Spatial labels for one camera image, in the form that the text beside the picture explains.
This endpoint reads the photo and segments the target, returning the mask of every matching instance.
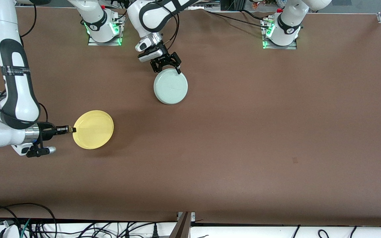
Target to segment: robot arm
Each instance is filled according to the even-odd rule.
[[[163,66],[171,65],[180,74],[179,56],[174,52],[169,54],[160,30],[174,15],[185,10],[188,6],[200,0],[138,0],[127,9],[129,19],[139,33],[141,40],[135,46],[136,51],[142,52],[140,62],[151,61],[154,72],[161,72]]]
[[[52,146],[44,148],[43,141],[69,132],[70,128],[36,122],[40,107],[33,93],[12,0],[0,0],[0,67],[5,82],[5,92],[0,92],[0,147],[12,145],[19,155],[28,157],[54,152]]]
[[[283,12],[273,15],[274,26],[266,36],[276,45],[290,45],[298,37],[308,10],[323,9],[330,2],[331,0],[288,0]]]
[[[312,10],[318,11],[329,5],[331,0],[303,0],[303,2]]]
[[[108,42],[119,34],[117,12],[102,9],[98,0],[68,0],[85,21],[89,35],[97,42]]]
[[[40,108],[10,0],[0,0],[0,67],[6,89],[0,95],[0,122],[17,130],[28,128],[32,124],[22,121],[36,121]]]

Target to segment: silver metal ring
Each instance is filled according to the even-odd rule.
[[[23,143],[34,143],[39,137],[39,127],[38,124],[33,124],[31,127],[24,130],[25,136]]]

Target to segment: plate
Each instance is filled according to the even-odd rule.
[[[175,69],[161,71],[154,81],[154,93],[160,102],[173,105],[181,102],[188,93],[188,81]]]
[[[77,119],[73,139],[83,149],[96,149],[107,143],[114,131],[114,122],[108,113],[89,111]]]

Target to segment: brown table surface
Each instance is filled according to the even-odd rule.
[[[33,9],[17,13],[26,32]],[[46,145],[57,152],[40,158],[0,148],[0,205],[38,202],[76,219],[195,211],[203,222],[381,225],[375,15],[308,15],[298,50],[264,50],[258,27],[185,11],[172,49],[189,91],[173,106],[154,96],[130,21],[121,47],[88,47],[79,21],[75,9],[38,8],[24,37],[34,90],[57,125],[106,111],[112,139],[85,150],[56,137]],[[170,21],[165,38],[174,29]]]

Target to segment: black plug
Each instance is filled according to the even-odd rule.
[[[157,223],[154,224],[154,232],[152,233],[152,238],[160,238],[158,235]]]
[[[126,227],[126,233],[124,234],[124,237],[125,238],[130,238],[130,235],[129,235],[129,228]]]
[[[3,238],[4,233],[5,233],[5,230],[6,230],[6,228],[4,228],[4,229],[0,232],[0,238]]]

